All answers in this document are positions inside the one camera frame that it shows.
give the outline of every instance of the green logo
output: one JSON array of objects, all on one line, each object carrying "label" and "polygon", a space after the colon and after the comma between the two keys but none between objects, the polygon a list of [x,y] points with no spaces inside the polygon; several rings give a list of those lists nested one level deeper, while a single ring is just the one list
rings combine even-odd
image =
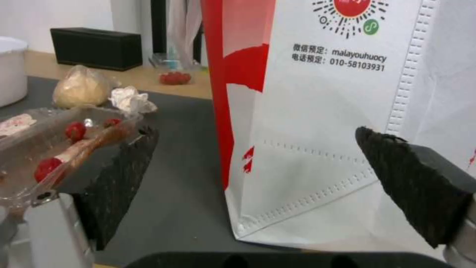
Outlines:
[{"label": "green logo", "polygon": [[367,20],[364,23],[364,33],[368,35],[374,35],[378,31],[378,22],[374,19]]}]

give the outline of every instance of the plastic food container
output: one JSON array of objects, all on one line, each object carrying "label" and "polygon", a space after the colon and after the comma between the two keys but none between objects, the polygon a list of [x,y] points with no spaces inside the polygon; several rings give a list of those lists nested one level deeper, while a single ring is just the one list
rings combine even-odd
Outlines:
[{"label": "plastic food container", "polygon": [[0,107],[14,103],[27,94],[24,52],[26,42],[0,36]]},{"label": "plastic food container", "polygon": [[[104,128],[103,123],[110,118],[119,118],[121,123]],[[137,123],[141,119],[140,114],[126,115],[118,110],[78,107],[62,111],[30,127],[10,143],[1,143],[0,206],[22,213],[34,196],[67,179],[68,174],[79,167],[95,149],[121,142],[136,134]],[[90,143],[37,183],[34,172],[38,163],[70,148],[71,142],[65,136],[65,129],[75,121],[85,123],[86,138]]]},{"label": "plastic food container", "polygon": [[157,70],[157,80],[163,85],[186,85],[193,83],[193,72],[200,70],[198,63],[184,68],[180,60],[165,53],[155,53],[149,58]]},{"label": "plastic food container", "polygon": [[11,143],[14,139],[21,137],[23,131],[40,124],[61,111],[59,109],[38,108],[0,118],[0,148],[3,143]]}]

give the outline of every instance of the wooden table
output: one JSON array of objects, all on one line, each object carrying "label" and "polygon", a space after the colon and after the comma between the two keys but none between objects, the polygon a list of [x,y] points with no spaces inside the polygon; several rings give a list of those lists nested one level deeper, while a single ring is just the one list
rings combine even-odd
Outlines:
[{"label": "wooden table", "polygon": [[[27,51],[25,54],[27,75],[50,79],[62,79],[72,66],[56,63],[54,54]],[[162,85],[158,82],[160,70],[153,67],[140,66],[124,72],[99,70],[107,77],[119,81],[122,86],[132,85],[140,90],[172,94],[179,96],[211,99],[210,79],[207,71],[197,71],[192,74],[192,83],[188,85]],[[111,268],[96,264],[95,268]]]}]

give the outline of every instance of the gray table surface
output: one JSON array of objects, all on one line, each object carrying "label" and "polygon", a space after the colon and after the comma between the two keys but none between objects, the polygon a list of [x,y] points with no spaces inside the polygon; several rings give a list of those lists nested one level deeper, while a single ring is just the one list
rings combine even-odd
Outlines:
[{"label": "gray table surface", "polygon": [[[29,93],[0,108],[0,117],[51,106],[57,81],[30,77]],[[279,249],[236,241],[219,178],[212,102],[158,93],[159,111],[145,122],[160,130],[142,185],[115,237],[96,262],[115,267],[156,252],[270,252]]]}]

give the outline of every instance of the red cherry tomato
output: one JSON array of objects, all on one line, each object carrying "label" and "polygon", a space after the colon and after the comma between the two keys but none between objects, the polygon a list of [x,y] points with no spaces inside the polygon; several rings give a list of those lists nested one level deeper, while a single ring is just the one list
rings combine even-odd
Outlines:
[{"label": "red cherry tomato", "polygon": [[161,74],[161,75],[160,75],[160,78],[159,78],[160,83],[165,84],[165,79],[166,79],[166,77],[167,77],[167,76],[166,76],[165,74]]},{"label": "red cherry tomato", "polygon": [[191,79],[190,74],[182,72],[168,72],[160,76],[160,82],[166,85],[187,84]]},{"label": "red cherry tomato", "polygon": [[103,126],[104,126],[105,128],[108,128],[108,127],[110,127],[110,126],[115,126],[115,125],[117,125],[117,124],[119,124],[119,123],[121,123],[121,122],[122,122],[122,120],[120,120],[119,118],[109,118],[109,119],[107,119],[106,121],[104,121]]},{"label": "red cherry tomato", "polygon": [[61,160],[55,157],[43,159],[36,167],[35,180],[40,183],[61,164]]},{"label": "red cherry tomato", "polygon": [[84,138],[86,126],[81,122],[72,122],[66,127],[65,134],[73,143]]}]

